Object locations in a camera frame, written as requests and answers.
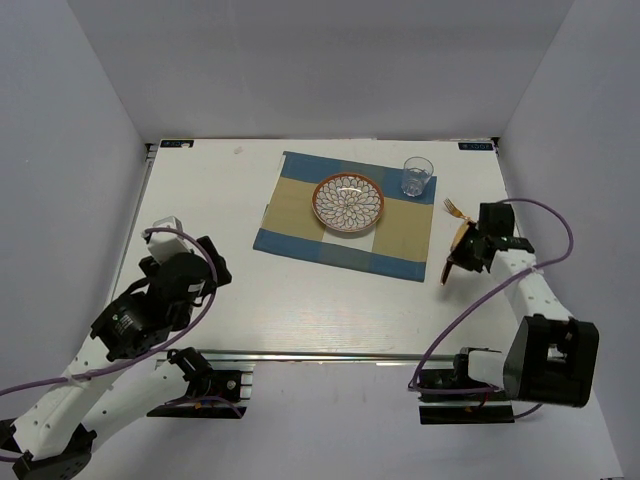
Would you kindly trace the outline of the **floral patterned ceramic plate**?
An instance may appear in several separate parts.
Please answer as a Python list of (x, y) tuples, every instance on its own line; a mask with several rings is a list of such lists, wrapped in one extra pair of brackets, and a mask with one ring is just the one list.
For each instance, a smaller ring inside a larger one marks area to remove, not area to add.
[(384, 195), (371, 179), (339, 173), (321, 181), (312, 195), (312, 210), (327, 228), (355, 233), (374, 226), (384, 211)]

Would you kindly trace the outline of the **blue beige checked placemat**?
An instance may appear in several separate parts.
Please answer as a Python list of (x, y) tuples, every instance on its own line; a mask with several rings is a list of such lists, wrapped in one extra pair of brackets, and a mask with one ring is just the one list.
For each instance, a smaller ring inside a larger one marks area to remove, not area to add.
[(422, 282), (437, 179), (411, 197), (403, 171), (284, 152), (253, 247), (268, 254)]

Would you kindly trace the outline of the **gold knife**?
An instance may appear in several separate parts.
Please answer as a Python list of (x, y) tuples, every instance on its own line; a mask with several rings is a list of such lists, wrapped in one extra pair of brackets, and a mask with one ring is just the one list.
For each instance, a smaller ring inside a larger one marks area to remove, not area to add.
[(464, 220), (463, 223), (458, 227), (453, 240), (451, 242), (451, 246), (449, 249), (449, 255), (446, 258), (445, 265), (443, 267), (441, 276), (440, 276), (440, 284), (445, 285), (449, 275), (451, 273), (452, 268), (456, 265), (454, 262), (454, 252), (458, 249), (458, 246), (462, 243), (465, 236), (470, 230), (473, 230), (476, 226), (476, 222), (474, 220)]

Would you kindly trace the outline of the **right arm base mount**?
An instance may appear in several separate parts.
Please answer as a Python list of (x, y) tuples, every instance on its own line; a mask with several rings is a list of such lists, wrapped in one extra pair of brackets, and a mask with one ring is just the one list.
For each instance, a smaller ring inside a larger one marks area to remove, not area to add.
[(471, 380), (453, 368), (423, 369), (409, 390), (418, 395), (423, 426), (512, 424), (511, 401), (496, 387)]

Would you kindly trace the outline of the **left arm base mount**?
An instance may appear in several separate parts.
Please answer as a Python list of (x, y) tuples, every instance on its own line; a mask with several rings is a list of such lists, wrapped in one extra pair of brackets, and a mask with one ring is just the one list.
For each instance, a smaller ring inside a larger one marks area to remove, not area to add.
[(240, 363), (213, 360), (199, 352), (201, 360), (187, 367), (188, 386), (182, 397), (169, 400), (147, 413), (150, 418), (240, 420), (251, 397), (252, 371)]

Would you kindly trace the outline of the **clear drinking glass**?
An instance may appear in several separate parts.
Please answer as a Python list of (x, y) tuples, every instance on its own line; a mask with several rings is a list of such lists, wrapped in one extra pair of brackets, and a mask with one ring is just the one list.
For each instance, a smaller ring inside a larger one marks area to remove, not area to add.
[(409, 197), (420, 196), (434, 172), (432, 162), (424, 157), (408, 158), (403, 165), (401, 189)]

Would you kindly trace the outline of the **gold fork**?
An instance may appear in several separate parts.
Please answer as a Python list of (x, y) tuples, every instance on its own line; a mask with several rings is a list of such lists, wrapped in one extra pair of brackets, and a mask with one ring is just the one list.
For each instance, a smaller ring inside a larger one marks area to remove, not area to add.
[(472, 218), (469, 215), (466, 215), (462, 212), (449, 198), (444, 200), (444, 206), (447, 212), (455, 218), (462, 219), (465, 221), (472, 221)]

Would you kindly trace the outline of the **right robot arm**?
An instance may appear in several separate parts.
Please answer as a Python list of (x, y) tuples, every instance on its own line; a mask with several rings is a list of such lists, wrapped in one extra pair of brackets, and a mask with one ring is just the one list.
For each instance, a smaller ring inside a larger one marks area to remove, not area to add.
[(487, 272), (501, 286), (518, 320), (507, 352), (465, 347), (451, 374), (453, 390), (472, 399), (487, 386), (510, 400), (584, 407), (590, 397), (599, 332), (565, 308), (543, 275), (532, 244), (515, 234), (507, 201), (483, 203), (477, 220), (458, 229), (443, 268)]

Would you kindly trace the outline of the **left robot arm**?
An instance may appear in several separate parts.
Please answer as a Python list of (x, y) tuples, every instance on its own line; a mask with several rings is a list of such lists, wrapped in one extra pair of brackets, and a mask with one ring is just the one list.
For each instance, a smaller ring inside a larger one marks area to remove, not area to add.
[(105, 307), (60, 377), (33, 384), (47, 392), (2, 421), (1, 460), (17, 478), (72, 479), (111, 436), (160, 405), (214, 400), (210, 363), (172, 345), (231, 282), (226, 261), (207, 236), (152, 227), (143, 237), (142, 278)]

